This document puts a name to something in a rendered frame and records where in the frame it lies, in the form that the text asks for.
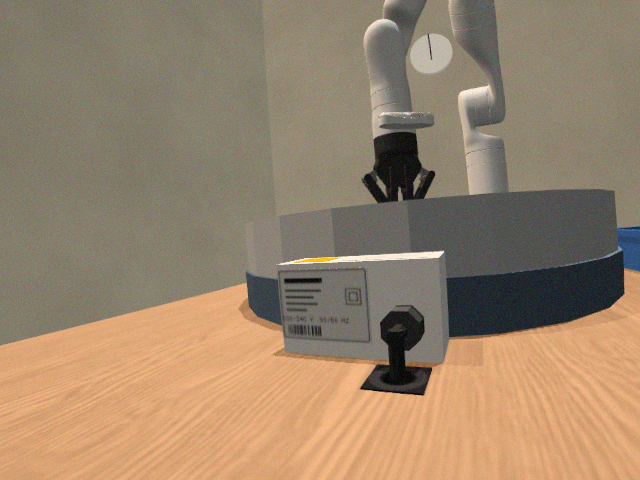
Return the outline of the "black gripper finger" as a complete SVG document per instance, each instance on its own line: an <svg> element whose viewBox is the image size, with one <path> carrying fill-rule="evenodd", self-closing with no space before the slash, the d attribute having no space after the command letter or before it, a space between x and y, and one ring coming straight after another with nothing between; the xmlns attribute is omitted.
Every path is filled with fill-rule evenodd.
<svg viewBox="0 0 640 480"><path fill-rule="evenodd" d="M391 166L389 168L389 172L390 172L390 188L386 186L386 194L387 194L388 198L385 196L383 191L377 185L377 181L378 180L377 180L376 175L378 173L376 172L375 169L373 171L371 171L369 174L366 174L365 176L362 177L362 182L367 187L367 189L372 194L372 196L375 198L377 203L398 201L398 170L397 170L397 166L395 166L395 165Z"/></svg>
<svg viewBox="0 0 640 480"><path fill-rule="evenodd" d="M424 197L425 197L425 195L426 195L426 193L427 193L427 191L428 191L428 189L429 189L429 187L430 187L430 185L431 185L431 183L432 183L432 181L434 179L435 172L434 171L428 171L428 170L424 169L423 167L421 168L421 170L419 172L419 175L420 175L419 176L419 180L421 182L420 182L415 194L413 194L414 184L413 184L412 166L411 165L406 165L404 167L404 173L405 173L406 187L401 188L401 193L402 193L403 200L424 199Z"/></svg>

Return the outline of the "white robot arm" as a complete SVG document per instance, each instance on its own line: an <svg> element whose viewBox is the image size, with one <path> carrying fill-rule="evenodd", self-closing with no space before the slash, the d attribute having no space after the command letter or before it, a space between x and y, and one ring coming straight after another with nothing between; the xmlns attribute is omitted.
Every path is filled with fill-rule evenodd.
<svg viewBox="0 0 640 480"><path fill-rule="evenodd" d="M365 33L373 139L394 132L416 134L416 129L435 125L432 113L412 111L406 74L405 53L426 2L385 0L383 19ZM449 13L456 41L479 65L490 85L462 91L458 97L469 194L509 192L503 140L475 129L501 123L506 113L494 0L449 0Z"/></svg>

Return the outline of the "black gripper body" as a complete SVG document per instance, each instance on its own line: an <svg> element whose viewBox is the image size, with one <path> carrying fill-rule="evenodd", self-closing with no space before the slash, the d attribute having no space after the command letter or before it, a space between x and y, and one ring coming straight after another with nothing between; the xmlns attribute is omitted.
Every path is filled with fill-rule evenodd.
<svg viewBox="0 0 640 480"><path fill-rule="evenodd" d="M411 132L394 132L378 136L374 139L375 169L377 176L390 188L389 168L393 165L398 170L398 187L406 187L404 167L411 165L413 182L419 174L422 164L418 158L417 137Z"/></svg>

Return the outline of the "blue open tray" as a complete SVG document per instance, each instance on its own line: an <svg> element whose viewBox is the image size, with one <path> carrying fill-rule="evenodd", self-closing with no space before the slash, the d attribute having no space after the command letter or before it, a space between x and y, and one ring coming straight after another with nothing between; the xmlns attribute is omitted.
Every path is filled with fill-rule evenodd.
<svg viewBox="0 0 640 480"><path fill-rule="evenodd" d="M624 268L640 272L640 226L617 228L618 245L623 249Z"/></svg>

